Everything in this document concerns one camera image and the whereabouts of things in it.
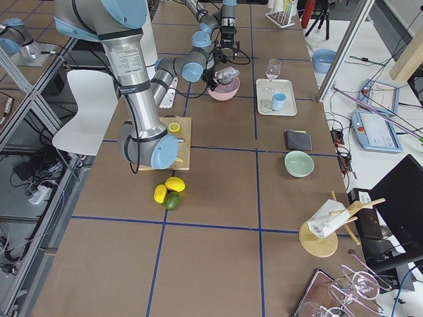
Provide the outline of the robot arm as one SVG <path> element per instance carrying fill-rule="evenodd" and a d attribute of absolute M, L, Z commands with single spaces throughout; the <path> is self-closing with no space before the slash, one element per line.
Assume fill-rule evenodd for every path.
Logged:
<path fill-rule="evenodd" d="M 178 141 L 160 121 L 158 107 L 175 77 L 195 83 L 212 64 L 211 34 L 221 26 L 223 11 L 209 15 L 201 5 L 187 1 L 200 23 L 191 37 L 192 49 L 185 57 L 158 60 L 150 78 L 141 48 L 143 27 L 150 19 L 145 1 L 55 1 L 54 5 L 59 32 L 104 47 L 131 116 L 118 138 L 123 157 L 136 166 L 169 168 L 177 157 Z"/>
<path fill-rule="evenodd" d="M 199 1 L 178 1 L 185 5 L 195 16 L 199 23 L 200 30 L 208 35 L 212 35 L 217 30 L 220 35 L 218 50 L 231 50 L 233 59 L 241 51 L 239 41 L 235 40 L 237 29 L 236 21 L 236 1 L 222 1 L 221 7 L 215 13 L 209 14 Z"/>

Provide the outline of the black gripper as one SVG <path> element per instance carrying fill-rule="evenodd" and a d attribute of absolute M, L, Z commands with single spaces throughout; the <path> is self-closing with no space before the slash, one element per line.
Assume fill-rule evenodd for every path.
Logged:
<path fill-rule="evenodd" d="M 241 50 L 239 41 L 235 41 L 236 28 L 234 26 L 222 26 L 220 32 L 219 54 L 224 55 L 225 49 L 233 50 L 233 59 L 235 59 Z"/>
<path fill-rule="evenodd" d="M 215 89 L 219 82 L 215 78 L 215 50 L 210 52 L 205 69 L 204 69 L 204 82 L 207 89 Z"/>

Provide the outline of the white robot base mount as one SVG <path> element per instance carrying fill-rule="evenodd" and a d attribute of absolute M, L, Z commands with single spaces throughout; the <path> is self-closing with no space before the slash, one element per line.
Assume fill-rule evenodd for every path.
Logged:
<path fill-rule="evenodd" d="M 151 17 L 149 9 L 147 10 L 146 22 L 142 27 L 143 36 L 141 37 L 140 44 L 143 53 L 143 58 L 146 64 L 149 79 L 152 79 L 155 74 L 154 64 L 158 60 L 153 29 L 151 25 Z M 178 84 L 178 79 L 174 78 L 166 95 L 164 95 L 159 108 L 172 108 L 175 96 L 175 87 Z"/>

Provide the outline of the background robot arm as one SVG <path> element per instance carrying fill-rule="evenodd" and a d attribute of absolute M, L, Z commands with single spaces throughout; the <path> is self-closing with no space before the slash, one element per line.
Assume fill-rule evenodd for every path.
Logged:
<path fill-rule="evenodd" d="M 25 23 L 19 18 L 1 21 L 1 49 L 15 65 L 41 67 L 48 59 Z"/>

